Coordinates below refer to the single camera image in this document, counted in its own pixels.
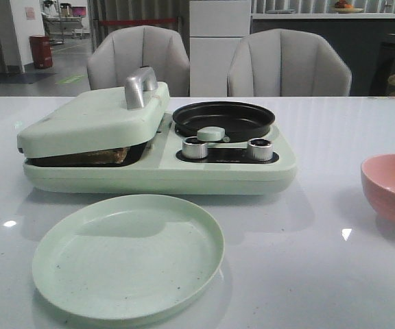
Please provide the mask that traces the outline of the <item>bread slice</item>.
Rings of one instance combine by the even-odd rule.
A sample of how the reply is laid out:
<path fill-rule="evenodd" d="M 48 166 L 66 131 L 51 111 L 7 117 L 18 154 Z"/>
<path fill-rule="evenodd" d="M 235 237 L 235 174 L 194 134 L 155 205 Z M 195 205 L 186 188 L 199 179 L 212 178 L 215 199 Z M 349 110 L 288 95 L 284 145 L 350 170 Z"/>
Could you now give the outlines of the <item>bread slice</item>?
<path fill-rule="evenodd" d="M 115 149 L 84 152 L 73 155 L 71 159 L 74 163 L 78 164 L 120 164 L 125 160 L 129 149 L 129 147 L 121 147 Z"/>

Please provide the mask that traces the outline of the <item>green breakfast maker lid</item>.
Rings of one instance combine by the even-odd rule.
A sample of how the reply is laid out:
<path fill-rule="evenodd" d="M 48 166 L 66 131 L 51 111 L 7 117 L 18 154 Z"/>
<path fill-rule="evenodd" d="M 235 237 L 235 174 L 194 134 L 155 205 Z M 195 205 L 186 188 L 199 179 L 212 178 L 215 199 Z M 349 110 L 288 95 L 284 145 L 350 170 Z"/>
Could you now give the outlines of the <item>green breakfast maker lid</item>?
<path fill-rule="evenodd" d="M 143 91 L 142 108 L 128 108 L 124 86 L 91 90 L 19 132 L 17 147 L 46 158 L 140 145 L 155 137 L 169 99 L 162 81 Z"/>

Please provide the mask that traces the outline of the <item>pink bowl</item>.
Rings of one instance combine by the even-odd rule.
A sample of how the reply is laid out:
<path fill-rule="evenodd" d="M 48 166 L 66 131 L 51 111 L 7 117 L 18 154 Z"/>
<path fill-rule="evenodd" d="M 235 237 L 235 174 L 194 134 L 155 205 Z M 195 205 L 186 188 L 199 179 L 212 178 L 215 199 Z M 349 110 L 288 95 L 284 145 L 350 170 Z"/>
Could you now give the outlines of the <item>pink bowl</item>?
<path fill-rule="evenodd" d="M 376 213 L 395 223 L 395 154 L 380 154 L 364 160 L 361 183 Z"/>

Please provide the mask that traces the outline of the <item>green breakfast maker base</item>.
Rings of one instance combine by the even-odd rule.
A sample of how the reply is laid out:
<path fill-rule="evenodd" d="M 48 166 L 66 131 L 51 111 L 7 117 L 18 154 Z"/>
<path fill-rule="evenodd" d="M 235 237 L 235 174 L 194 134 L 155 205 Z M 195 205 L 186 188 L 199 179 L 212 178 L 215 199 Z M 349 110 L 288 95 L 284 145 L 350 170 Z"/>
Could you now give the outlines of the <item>green breakfast maker base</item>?
<path fill-rule="evenodd" d="M 273 158 L 247 157 L 247 142 L 210 145 L 208 157 L 182 155 L 183 138 L 164 114 L 150 141 L 129 149 L 121 164 L 46 167 L 26 158 L 28 180 L 45 191 L 68 193 L 156 193 L 198 195 L 261 195 L 285 190 L 296 176 L 296 157 L 275 125 L 265 138 L 273 143 Z"/>

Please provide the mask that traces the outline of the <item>left silver control knob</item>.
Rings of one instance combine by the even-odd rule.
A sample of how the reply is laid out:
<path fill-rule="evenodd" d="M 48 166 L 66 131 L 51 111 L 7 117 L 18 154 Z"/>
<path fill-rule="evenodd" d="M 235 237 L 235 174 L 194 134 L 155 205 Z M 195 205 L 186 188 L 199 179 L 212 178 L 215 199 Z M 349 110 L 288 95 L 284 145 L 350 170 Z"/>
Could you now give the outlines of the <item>left silver control knob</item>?
<path fill-rule="evenodd" d="M 182 141 L 182 155 L 192 160 L 201 160 L 208 156 L 208 143 L 190 136 Z"/>

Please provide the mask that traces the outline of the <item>silver control knob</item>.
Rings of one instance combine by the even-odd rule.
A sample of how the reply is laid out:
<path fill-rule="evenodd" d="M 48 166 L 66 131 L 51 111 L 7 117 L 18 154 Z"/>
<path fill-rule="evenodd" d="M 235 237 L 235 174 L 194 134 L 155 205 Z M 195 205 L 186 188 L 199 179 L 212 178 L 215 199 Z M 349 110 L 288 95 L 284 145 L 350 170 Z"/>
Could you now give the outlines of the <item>silver control knob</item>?
<path fill-rule="evenodd" d="M 246 153 L 251 160 L 269 161 L 273 158 L 273 143 L 265 138 L 252 138 L 248 141 Z"/>
<path fill-rule="evenodd" d="M 190 136 L 182 141 L 182 155 L 192 160 L 201 160 L 208 156 L 208 143 Z"/>

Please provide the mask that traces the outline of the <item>black round frying pan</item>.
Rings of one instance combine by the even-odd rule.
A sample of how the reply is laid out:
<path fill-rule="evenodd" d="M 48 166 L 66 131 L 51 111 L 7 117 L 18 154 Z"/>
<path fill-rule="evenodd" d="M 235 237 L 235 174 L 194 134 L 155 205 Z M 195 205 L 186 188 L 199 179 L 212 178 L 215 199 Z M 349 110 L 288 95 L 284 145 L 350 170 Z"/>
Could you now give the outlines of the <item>black round frying pan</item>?
<path fill-rule="evenodd" d="M 231 143 L 265 136 L 275 120 L 270 110 L 238 101 L 204 101 L 177 109 L 173 121 L 182 136 L 196 136 L 204 127 L 221 127 Z"/>

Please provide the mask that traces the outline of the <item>right silver control knob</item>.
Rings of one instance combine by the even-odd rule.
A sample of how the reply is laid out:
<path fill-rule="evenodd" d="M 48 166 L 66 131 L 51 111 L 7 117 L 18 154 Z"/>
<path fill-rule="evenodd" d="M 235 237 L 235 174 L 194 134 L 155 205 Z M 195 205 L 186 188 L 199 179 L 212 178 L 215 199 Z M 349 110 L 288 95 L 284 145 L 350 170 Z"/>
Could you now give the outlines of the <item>right silver control knob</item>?
<path fill-rule="evenodd" d="M 251 160 L 269 161 L 273 158 L 273 143 L 265 138 L 252 138 L 248 141 L 246 153 Z"/>

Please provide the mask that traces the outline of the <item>light green round plate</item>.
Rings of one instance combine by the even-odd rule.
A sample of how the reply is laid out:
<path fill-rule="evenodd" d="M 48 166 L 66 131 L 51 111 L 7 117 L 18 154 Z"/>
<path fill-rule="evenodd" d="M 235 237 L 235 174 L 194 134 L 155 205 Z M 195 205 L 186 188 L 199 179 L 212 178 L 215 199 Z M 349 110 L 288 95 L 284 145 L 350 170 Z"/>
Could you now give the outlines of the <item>light green round plate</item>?
<path fill-rule="evenodd" d="M 38 244 L 32 276 L 57 308 L 90 320 L 147 324 L 206 290 L 224 235 L 199 206 L 168 195 L 127 195 L 65 217 Z"/>

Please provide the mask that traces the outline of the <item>grey upholstered chair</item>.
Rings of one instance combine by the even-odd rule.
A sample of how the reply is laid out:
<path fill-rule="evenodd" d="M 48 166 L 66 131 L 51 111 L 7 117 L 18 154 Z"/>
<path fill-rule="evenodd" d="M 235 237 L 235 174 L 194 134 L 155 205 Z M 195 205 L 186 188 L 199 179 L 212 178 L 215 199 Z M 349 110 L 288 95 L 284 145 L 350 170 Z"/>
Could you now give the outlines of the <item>grey upholstered chair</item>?
<path fill-rule="evenodd" d="M 124 86 L 142 66 L 153 68 L 172 97 L 189 96 L 190 62 L 180 34 L 149 25 L 118 29 L 104 39 L 88 59 L 90 88 Z"/>
<path fill-rule="evenodd" d="M 227 75 L 229 97 L 346 97 L 352 73 L 329 42 L 270 29 L 241 39 Z"/>

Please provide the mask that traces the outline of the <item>left grey upholstered chair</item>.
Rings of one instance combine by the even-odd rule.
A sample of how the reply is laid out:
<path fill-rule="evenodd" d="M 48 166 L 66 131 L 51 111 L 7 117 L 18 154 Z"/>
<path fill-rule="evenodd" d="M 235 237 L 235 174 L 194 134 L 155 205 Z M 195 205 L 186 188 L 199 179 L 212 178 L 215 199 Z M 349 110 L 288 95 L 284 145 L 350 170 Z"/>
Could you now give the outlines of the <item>left grey upholstered chair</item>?
<path fill-rule="evenodd" d="M 153 68 L 172 97 L 189 96 L 190 62 L 180 34 L 149 25 L 118 29 L 104 39 L 88 59 L 90 88 L 124 86 L 142 66 Z"/>

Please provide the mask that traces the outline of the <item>white refrigerator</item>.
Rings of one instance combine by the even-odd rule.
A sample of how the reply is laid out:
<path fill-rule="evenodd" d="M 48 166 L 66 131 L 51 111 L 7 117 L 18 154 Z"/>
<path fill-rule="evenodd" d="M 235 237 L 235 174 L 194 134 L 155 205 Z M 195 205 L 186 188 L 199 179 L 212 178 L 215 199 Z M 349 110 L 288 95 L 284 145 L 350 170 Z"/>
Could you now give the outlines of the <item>white refrigerator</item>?
<path fill-rule="evenodd" d="M 250 33 L 250 1 L 190 1 L 190 96 L 225 97 L 239 41 Z"/>

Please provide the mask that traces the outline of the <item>red bin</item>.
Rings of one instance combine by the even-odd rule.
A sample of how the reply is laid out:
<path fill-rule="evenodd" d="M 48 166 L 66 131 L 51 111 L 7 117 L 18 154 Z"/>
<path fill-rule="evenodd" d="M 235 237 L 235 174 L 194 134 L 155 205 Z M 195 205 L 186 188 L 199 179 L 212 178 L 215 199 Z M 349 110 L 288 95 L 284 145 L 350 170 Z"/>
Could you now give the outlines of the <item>red bin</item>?
<path fill-rule="evenodd" d="M 48 69 L 53 66 L 51 45 L 48 36 L 30 36 L 29 44 L 36 69 Z"/>

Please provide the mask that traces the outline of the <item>dark kitchen counter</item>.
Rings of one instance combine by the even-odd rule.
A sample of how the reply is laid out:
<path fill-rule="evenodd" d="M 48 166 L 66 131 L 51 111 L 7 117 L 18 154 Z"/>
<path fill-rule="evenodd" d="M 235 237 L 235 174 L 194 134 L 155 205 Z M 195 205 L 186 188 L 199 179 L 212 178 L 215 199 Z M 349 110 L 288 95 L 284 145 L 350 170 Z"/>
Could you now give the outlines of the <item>dark kitchen counter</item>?
<path fill-rule="evenodd" d="M 391 95 L 395 14 L 255 14 L 250 31 L 276 28 L 327 39 L 352 71 L 352 96 Z"/>

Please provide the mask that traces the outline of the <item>fruit plate on counter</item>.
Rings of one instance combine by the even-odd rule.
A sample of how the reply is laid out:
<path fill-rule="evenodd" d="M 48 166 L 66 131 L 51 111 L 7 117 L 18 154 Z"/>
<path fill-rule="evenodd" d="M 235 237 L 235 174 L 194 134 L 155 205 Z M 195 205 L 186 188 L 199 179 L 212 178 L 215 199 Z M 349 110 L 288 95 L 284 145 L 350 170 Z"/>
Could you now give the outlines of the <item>fruit plate on counter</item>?
<path fill-rule="evenodd" d="M 349 3 L 347 0 L 336 1 L 331 9 L 339 14 L 354 14 L 363 12 L 363 8 L 356 8 L 354 5 Z"/>

